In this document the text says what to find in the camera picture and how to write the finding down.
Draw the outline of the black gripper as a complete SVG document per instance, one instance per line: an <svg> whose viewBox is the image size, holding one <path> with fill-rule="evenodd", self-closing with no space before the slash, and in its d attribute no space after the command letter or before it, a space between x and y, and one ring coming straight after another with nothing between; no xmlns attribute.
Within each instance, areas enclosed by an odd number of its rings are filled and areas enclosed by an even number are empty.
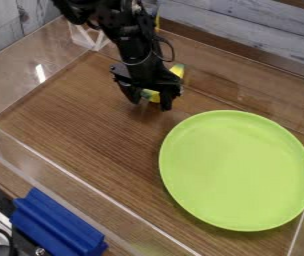
<svg viewBox="0 0 304 256"><path fill-rule="evenodd" d="M140 102L144 89L157 92L164 90L160 93L160 108L162 111L172 109L172 102L181 95L181 79L162 64L126 66L122 63L114 63L109 72L130 103Z"/></svg>

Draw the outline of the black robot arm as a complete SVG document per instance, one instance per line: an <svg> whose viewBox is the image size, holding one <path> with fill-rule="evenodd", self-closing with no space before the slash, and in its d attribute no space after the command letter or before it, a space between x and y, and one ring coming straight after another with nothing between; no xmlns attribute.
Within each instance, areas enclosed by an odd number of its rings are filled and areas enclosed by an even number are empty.
<svg viewBox="0 0 304 256"><path fill-rule="evenodd" d="M181 78L165 67L174 60L174 48L156 32L156 16L141 0L52 0L73 25L100 29L116 45L121 61L110 73L126 99L137 104L142 91L158 94L162 111L172 109L181 95Z"/></svg>

